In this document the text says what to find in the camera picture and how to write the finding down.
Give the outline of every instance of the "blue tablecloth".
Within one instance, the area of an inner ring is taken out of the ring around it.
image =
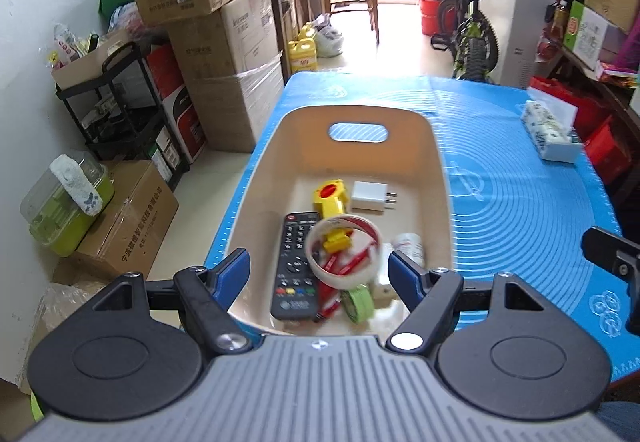
[[[584,154],[577,164],[542,161],[520,114],[523,90],[432,77],[295,74],[282,93],[231,200],[205,264],[223,258],[238,206],[266,143],[287,112],[312,105],[411,109],[433,126],[449,177],[455,267],[465,278],[513,271],[569,314],[607,350],[613,380],[640,368],[640,338],[624,327],[625,284],[583,259],[582,233],[620,228]],[[362,132],[343,127],[350,138]],[[485,313],[465,313],[460,325]]]

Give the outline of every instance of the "triangular cutout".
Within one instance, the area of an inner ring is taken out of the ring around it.
[[[109,295],[102,298],[94,306],[94,310],[128,310],[133,307],[133,289],[130,283],[121,282]]]
[[[504,306],[509,310],[544,310],[540,304],[530,297],[517,283],[507,283],[504,289]]]

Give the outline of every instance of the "floor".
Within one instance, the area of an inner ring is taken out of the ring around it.
[[[420,34],[414,4],[380,5],[380,46],[366,13],[343,13],[332,24],[344,35],[344,51],[320,59],[322,70],[371,74],[450,76],[452,61],[431,49]],[[149,279],[168,279],[180,269],[200,265],[236,189],[249,155],[205,149],[175,190],[180,203]],[[177,313],[155,311],[159,321],[178,326]],[[29,398],[0,380],[0,436],[13,440],[31,424]]]

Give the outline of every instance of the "red bag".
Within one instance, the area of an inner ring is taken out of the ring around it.
[[[610,184],[631,166],[631,154],[625,142],[613,135],[613,117],[600,126],[584,143],[584,152],[604,184]]]
[[[584,142],[601,124],[607,119],[611,112],[600,106],[600,104],[588,94],[580,94],[578,91],[568,87],[557,79],[546,79],[533,76],[529,81],[532,88],[542,90],[547,94],[562,99],[578,107],[575,116],[574,129],[578,137]]]

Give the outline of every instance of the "remote control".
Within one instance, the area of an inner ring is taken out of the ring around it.
[[[276,319],[299,321],[318,313],[318,280],[305,256],[306,235],[318,220],[320,215],[314,212],[289,213],[284,219],[271,300],[271,315]]]

